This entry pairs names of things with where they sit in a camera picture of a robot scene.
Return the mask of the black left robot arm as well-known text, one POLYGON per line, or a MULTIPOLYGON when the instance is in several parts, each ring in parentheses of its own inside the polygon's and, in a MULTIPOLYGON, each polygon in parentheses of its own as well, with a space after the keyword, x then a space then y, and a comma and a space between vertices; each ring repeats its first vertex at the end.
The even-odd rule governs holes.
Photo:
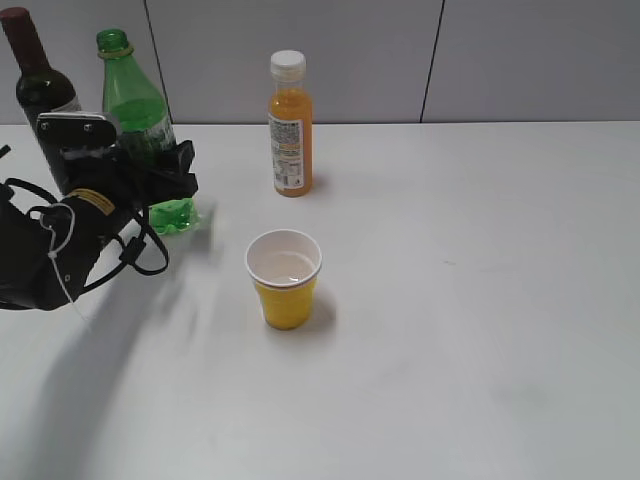
POLYGON ((100 286, 89 274, 123 228, 144 219, 149 165, 119 149, 63 160, 60 197, 9 178, 1 185, 1 306, 55 310, 100 286))

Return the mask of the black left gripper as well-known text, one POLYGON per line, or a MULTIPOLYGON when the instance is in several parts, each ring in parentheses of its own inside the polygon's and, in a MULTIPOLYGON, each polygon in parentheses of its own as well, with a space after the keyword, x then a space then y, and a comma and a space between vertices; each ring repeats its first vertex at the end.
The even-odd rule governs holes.
POLYGON ((130 222, 148 229, 150 202, 192 198, 198 182, 190 171, 191 140, 161 152, 151 167, 118 146, 61 147, 62 212, 74 212, 75 235, 118 235, 130 222))

